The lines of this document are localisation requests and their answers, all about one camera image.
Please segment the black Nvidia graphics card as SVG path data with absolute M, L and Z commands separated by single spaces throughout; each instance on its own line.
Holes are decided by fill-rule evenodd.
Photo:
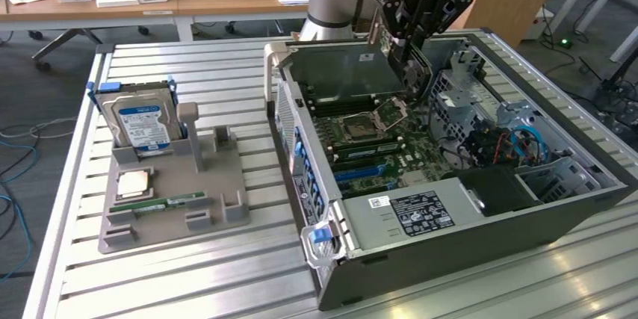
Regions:
M 379 47 L 403 86 L 402 98 L 407 105 L 415 108 L 423 102 L 426 89 L 433 78 L 431 64 L 419 48 L 422 43 L 403 43 L 401 45 L 385 27 L 381 13 L 377 12 L 371 21 L 369 44 Z

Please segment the silver perforated drive cage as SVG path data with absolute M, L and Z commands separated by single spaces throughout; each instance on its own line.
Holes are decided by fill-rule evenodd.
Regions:
M 481 80 L 485 59 L 473 50 L 457 51 L 450 67 L 437 76 L 430 92 L 434 105 L 433 135 L 465 141 L 479 127 L 498 122 L 502 100 Z

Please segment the black RAM slot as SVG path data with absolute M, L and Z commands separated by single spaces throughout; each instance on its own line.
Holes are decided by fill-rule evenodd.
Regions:
M 355 103 L 326 103 L 315 104 L 310 107 L 310 113 L 315 117 L 339 117 L 349 114 L 358 114 L 361 112 L 371 111 L 374 105 L 355 104 Z
M 330 107 L 347 107 L 347 108 L 369 108 L 374 105 L 374 101 L 369 97 L 351 97 L 343 99 L 310 99 L 307 101 L 310 107 L 330 108 Z

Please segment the metal socket cover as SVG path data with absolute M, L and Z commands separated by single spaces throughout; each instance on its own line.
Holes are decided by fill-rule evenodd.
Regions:
M 407 106 L 401 98 L 390 98 L 373 112 L 375 123 L 382 131 L 390 130 L 407 118 Z

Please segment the wooden office desk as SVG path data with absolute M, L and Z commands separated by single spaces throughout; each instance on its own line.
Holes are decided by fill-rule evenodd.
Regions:
M 191 42 L 198 22 L 303 19 L 307 6 L 283 5 L 278 0 L 178 0 L 175 26 L 179 40 Z
M 179 0 L 104 8 L 95 1 L 11 4 L 10 0 L 0 0 L 0 32 L 134 25 L 174 25 L 179 40 L 194 40 L 191 21 L 179 18 Z

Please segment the CPU socket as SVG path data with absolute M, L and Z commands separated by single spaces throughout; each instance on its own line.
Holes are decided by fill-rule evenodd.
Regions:
M 342 119 L 345 134 L 351 141 L 377 138 L 377 125 L 369 114 L 358 114 Z

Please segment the green motherboard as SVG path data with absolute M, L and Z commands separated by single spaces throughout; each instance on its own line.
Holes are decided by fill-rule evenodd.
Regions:
M 374 101 L 375 106 L 371 111 L 361 112 L 358 114 L 369 114 L 375 122 L 373 112 L 394 96 L 403 100 L 398 93 L 354 96 L 369 97 Z M 310 99 L 322 99 L 312 90 L 303 93 L 303 98 L 307 105 Z M 398 125 L 390 130 L 382 131 L 375 123 L 378 131 L 377 138 L 351 141 L 345 134 L 342 119 L 358 114 L 349 114 L 339 117 L 315 117 L 310 114 L 314 129 L 318 133 L 320 149 L 327 157 L 329 169 L 331 170 L 333 177 L 335 172 L 362 168 L 351 166 L 331 166 L 333 162 L 339 158 L 339 156 L 333 153 L 333 148 L 335 146 L 359 146 L 361 144 L 398 142 L 402 144 L 402 150 L 393 154 L 387 154 L 393 157 L 385 164 L 386 170 L 381 176 L 371 176 L 345 182 L 335 181 L 337 189 L 341 191 L 341 195 L 345 199 L 378 193 L 381 191 L 394 190 L 410 185 L 435 182 L 453 171 L 455 163 L 445 158 L 439 142 L 430 135 L 425 123 L 426 119 L 422 114 L 414 112 L 407 106 L 407 118 Z

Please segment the black plastic shroud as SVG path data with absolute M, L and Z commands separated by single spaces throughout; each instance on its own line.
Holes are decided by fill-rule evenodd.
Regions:
M 518 180 L 513 167 L 493 165 L 458 170 L 455 177 L 478 197 L 478 206 L 487 217 L 541 204 Z

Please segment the silver disk bay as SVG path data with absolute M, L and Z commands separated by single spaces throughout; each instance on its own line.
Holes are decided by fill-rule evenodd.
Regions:
M 543 203 L 602 189 L 601 183 L 570 157 L 534 167 L 521 166 L 515 173 Z

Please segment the hard disk in blue carrier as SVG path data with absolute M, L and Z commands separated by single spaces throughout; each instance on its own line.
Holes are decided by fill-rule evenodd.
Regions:
M 88 91 L 111 130 L 115 147 L 131 147 L 140 157 L 160 155 L 183 139 L 178 119 L 176 83 L 163 81 L 126 84 L 106 82 Z

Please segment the grey power supply unit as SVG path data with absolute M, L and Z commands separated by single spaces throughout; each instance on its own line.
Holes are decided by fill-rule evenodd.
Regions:
M 486 218 L 457 178 L 349 198 L 343 205 L 362 250 L 430 238 Z

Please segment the grey printed parts rack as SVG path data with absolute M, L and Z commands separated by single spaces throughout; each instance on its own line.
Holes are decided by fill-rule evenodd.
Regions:
M 226 126 L 198 134 L 194 102 L 176 106 L 187 136 L 142 158 L 112 150 L 98 249 L 108 254 L 250 223 L 236 136 Z

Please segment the silver CPU chip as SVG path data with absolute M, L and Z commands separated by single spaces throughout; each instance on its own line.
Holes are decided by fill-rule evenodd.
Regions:
M 142 196 L 148 189 L 148 172 L 146 170 L 122 173 L 118 179 L 116 195 L 120 198 Z

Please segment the white desk frame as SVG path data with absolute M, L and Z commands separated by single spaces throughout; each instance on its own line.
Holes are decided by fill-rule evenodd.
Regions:
M 573 23 L 573 33 L 575 35 L 585 36 L 585 30 L 589 27 L 591 21 L 594 20 L 597 14 L 602 11 L 602 7 L 605 6 L 607 1 L 609 0 L 591 0 L 591 2 L 583 7 L 581 17 Z M 550 72 L 554 71 L 555 69 L 561 69 L 562 67 L 566 67 L 577 63 L 575 57 L 570 55 L 567 52 L 563 52 L 559 49 L 557 49 L 554 45 L 554 31 L 558 29 L 558 26 L 561 25 L 565 17 L 567 16 L 575 4 L 577 4 L 577 0 L 565 0 L 565 3 L 561 6 L 558 13 L 554 15 L 551 22 L 547 21 L 546 17 L 542 18 L 543 21 L 546 22 L 546 28 L 543 29 L 543 32 L 542 32 L 542 39 L 546 40 L 546 37 L 550 38 L 550 42 L 542 43 L 542 45 L 543 46 L 547 45 L 549 50 L 561 53 L 562 55 L 567 56 L 570 59 L 569 63 L 555 66 L 554 68 L 550 69 Z M 542 15 L 543 16 L 546 15 L 546 6 L 542 6 Z

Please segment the grey wheeled leg frame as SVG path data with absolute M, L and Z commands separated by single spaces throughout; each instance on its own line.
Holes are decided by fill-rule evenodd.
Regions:
M 62 35 L 59 35 L 50 43 L 35 53 L 32 56 L 34 65 L 38 71 L 48 72 L 51 70 L 51 65 L 42 59 L 47 56 L 54 50 L 56 50 L 64 43 L 67 43 L 75 36 L 86 36 L 96 45 L 103 44 L 99 37 L 94 32 L 87 28 L 71 28 L 66 30 Z

